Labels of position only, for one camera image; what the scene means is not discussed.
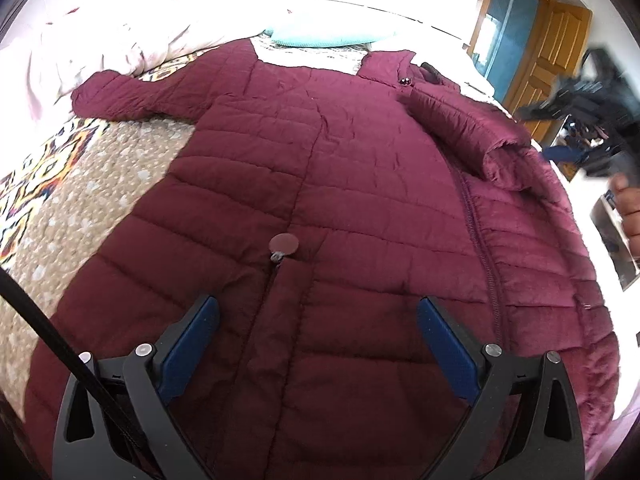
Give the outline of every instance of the jacket zipper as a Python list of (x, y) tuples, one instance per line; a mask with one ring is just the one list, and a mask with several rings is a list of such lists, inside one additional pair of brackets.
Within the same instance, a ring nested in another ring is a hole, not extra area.
[(458, 187), (460, 196), (462, 197), (463, 205), (465, 207), (466, 227), (469, 230), (471, 241), (476, 248), (478, 258), (482, 263), (482, 266), (484, 267), (484, 274), (486, 276), (487, 289), (489, 293), (489, 301), (491, 302), (491, 307), (494, 312), (494, 330), (497, 343), (502, 346), (504, 350), (508, 351), (509, 348), (507, 347), (509, 345), (509, 341), (505, 340), (504, 337), (505, 331), (503, 330), (502, 326), (502, 312), (500, 310), (502, 301), (500, 300), (500, 292), (498, 289), (498, 281), (496, 279), (494, 262), (487, 254), (484, 243), (482, 242), (474, 208), (471, 200), (469, 199), (469, 190), (466, 181), (458, 168), (454, 167), (449, 161), (447, 161), (447, 163), (449, 164), (452, 173), (454, 173), (456, 176), (456, 185)]
[[(223, 409), (221, 412), (223, 413), (223, 415), (221, 416), (221, 419), (220, 419), (221, 428), (226, 428), (226, 425), (228, 424), (228, 417), (227, 417), (228, 406), (230, 405), (230, 402), (232, 403), (232, 400), (236, 397), (236, 389), (238, 388), (238, 376), (240, 374), (240, 371), (246, 366), (249, 360), (248, 349), (251, 348), (251, 343), (254, 338), (254, 323), (257, 321), (258, 316), (260, 316), (260, 313), (262, 312), (262, 308), (264, 307), (264, 304), (266, 303), (269, 297), (269, 293), (271, 291), (271, 287), (273, 286), (273, 282), (275, 281), (276, 276), (278, 275), (278, 270), (280, 269), (280, 266), (285, 259), (286, 257), (280, 260), (279, 263), (277, 264), (270, 262), (271, 268), (269, 270), (269, 278), (267, 279), (267, 283), (264, 286), (264, 292), (262, 294), (262, 300), (260, 301), (260, 306), (258, 307), (258, 310), (255, 313), (254, 321), (252, 322), (251, 328), (246, 338), (246, 342), (244, 343), (244, 347), (242, 348), (242, 353), (240, 355), (238, 366), (236, 368), (236, 375), (231, 384), (231, 387), (229, 388), (228, 394), (226, 394), (225, 400), (223, 401)], [(223, 433), (220, 435), (220, 441), (218, 443), (220, 446), (220, 449), (218, 450), (218, 452), (222, 452), (222, 449), (224, 447), (225, 435), (226, 435), (226, 429), (224, 429)], [(209, 444), (209, 448), (207, 449), (206, 454), (204, 455), (205, 460), (209, 456), (211, 444), (212, 443)]]

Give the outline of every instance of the black cable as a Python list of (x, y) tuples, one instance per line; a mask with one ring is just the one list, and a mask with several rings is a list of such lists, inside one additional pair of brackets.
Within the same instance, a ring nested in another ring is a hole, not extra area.
[(104, 385), (80, 360), (71, 346), (60, 335), (29, 295), (0, 267), (0, 296), (35, 330), (42, 341), (100, 404), (104, 413), (122, 434), (138, 449), (147, 449), (146, 436), (130, 420), (120, 405), (111, 397)]

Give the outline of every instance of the human hand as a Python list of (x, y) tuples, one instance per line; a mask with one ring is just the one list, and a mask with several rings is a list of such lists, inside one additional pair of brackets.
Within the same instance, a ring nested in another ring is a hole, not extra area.
[(614, 175), (609, 183), (616, 197), (616, 209), (623, 218), (622, 230), (629, 238), (629, 251), (640, 258), (640, 188), (629, 187), (622, 173)]

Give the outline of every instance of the maroon puffer jacket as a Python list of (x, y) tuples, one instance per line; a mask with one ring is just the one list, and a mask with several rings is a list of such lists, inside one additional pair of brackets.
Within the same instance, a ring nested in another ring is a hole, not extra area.
[[(564, 190), (524, 128), (412, 55), (351, 76), (263, 63), (242, 40), (73, 95), (81, 116), (197, 121), (53, 319), (105, 358), (216, 296), (220, 330), (172, 412), (222, 480), (416, 478), (464, 410), (418, 332), (425, 295), (480, 341), (561, 351), (587, 452), (612, 415), (616, 339)], [(285, 232), (300, 248), (275, 267)], [(47, 465), (67, 379), (39, 345), (26, 426)]]

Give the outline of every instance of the wooden door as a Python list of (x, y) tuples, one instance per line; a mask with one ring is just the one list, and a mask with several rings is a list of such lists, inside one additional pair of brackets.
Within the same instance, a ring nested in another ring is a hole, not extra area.
[[(591, 15), (591, 11), (583, 7), (549, 3), (542, 19), (546, 31), (540, 34), (534, 55), (524, 66), (520, 83), (517, 83), (516, 74), (505, 98), (504, 105), (508, 111), (513, 113), (521, 106), (543, 101), (549, 97), (556, 76), (576, 72), (586, 47)], [(552, 121), (530, 121), (526, 126), (531, 136), (541, 141), (552, 124)]]

